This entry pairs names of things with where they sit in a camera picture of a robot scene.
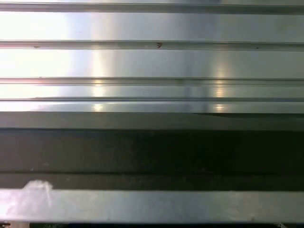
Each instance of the brushed aluminum panel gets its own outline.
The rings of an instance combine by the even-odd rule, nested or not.
[[[300,15],[0,12],[2,40],[303,42],[303,27]]]
[[[22,85],[0,84],[0,100],[238,100],[297,101],[295,85]]]
[[[0,112],[302,114],[304,102],[274,101],[1,101]]]
[[[0,49],[0,77],[302,79],[303,52]]]

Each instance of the metal surface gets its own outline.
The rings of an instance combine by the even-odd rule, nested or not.
[[[297,15],[0,12],[1,40],[301,43],[303,27]]]
[[[105,223],[304,222],[303,193],[1,189],[0,219]]]
[[[101,106],[97,106],[95,109],[94,106],[91,106],[91,111],[94,110],[94,112],[71,112],[69,110],[67,112],[40,112],[39,110],[37,112],[18,112],[22,109],[26,111],[25,107],[26,104],[23,103],[19,109],[17,106],[10,107],[12,110],[17,110],[16,112],[0,112],[0,128],[213,131],[303,131],[304,129],[304,118],[298,115],[267,117],[264,114],[213,116],[168,112],[96,112],[97,108],[102,110]]]
[[[300,0],[0,1],[0,110],[304,113]]]
[[[288,51],[0,49],[0,77],[302,79],[303,58]]]

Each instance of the metal edge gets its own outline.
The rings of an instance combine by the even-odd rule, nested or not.
[[[1,78],[1,84],[33,84],[33,85],[148,85],[148,86],[184,86],[184,85],[270,85],[270,86],[303,86],[304,80],[302,79],[273,79],[273,78],[264,78],[264,79],[255,79],[255,78],[144,78],[144,77],[132,77],[132,78],[123,78],[123,77],[10,77],[10,78]]]
[[[304,118],[239,118],[185,113],[0,112],[4,129],[302,131]]]
[[[0,112],[302,114],[303,101],[1,101]]]
[[[189,0],[0,0],[2,3],[104,3],[104,4],[189,4]],[[294,6],[304,5],[302,0],[191,0],[191,4],[201,5],[279,5],[279,6]]]
[[[0,2],[0,11],[23,12],[153,12],[153,13],[225,13],[303,15],[304,6],[263,4],[176,4],[176,3],[72,3],[72,2]]]
[[[21,189],[32,180],[44,180],[56,190],[172,190],[172,191],[303,191],[299,175],[273,174],[142,174],[52,171],[0,172],[0,189]]]
[[[304,222],[300,192],[52,190],[34,181],[0,189],[0,219],[44,222]]]
[[[298,85],[0,84],[0,101],[303,101]]]
[[[210,42],[167,40],[1,40],[1,49],[156,49],[156,50],[243,50],[304,51],[304,43]]]

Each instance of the metal groove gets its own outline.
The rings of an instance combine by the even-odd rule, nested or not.
[[[152,12],[304,15],[304,6],[140,4],[140,3],[0,3],[0,11],[17,12]]]
[[[0,48],[304,51],[304,43],[173,40],[1,40]]]
[[[304,86],[301,79],[273,78],[0,78],[3,84],[32,84],[32,85],[126,85],[126,86],[193,86],[193,85],[270,85],[270,86]]]
[[[189,0],[0,0],[2,3],[189,4]],[[197,5],[303,6],[302,0],[191,0]]]

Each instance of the shiny metal strip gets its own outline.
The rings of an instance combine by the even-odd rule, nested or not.
[[[212,79],[212,78],[0,78],[0,84],[32,84],[44,86],[200,86],[200,85],[270,85],[304,86],[301,79]]]
[[[304,101],[295,85],[21,85],[0,84],[0,100]]]
[[[0,78],[302,79],[303,52],[0,49]]]
[[[0,40],[302,43],[302,28],[304,16],[0,12]]]
[[[129,40],[0,40],[1,49],[158,49],[158,50],[249,50],[304,51],[304,43],[129,41]]]
[[[151,3],[81,3],[81,2],[0,2],[0,11],[23,12],[153,12],[153,13],[212,13],[212,14],[275,14],[303,15],[301,5],[242,5],[242,4],[151,4]]]
[[[302,114],[304,102],[275,101],[0,101],[0,112]]]
[[[0,219],[99,223],[304,222],[304,193],[300,192],[52,190],[50,183],[40,183],[40,189],[1,189]]]
[[[47,3],[107,3],[107,4],[200,4],[200,5],[250,5],[250,6],[303,6],[302,0],[0,0],[0,2]]]

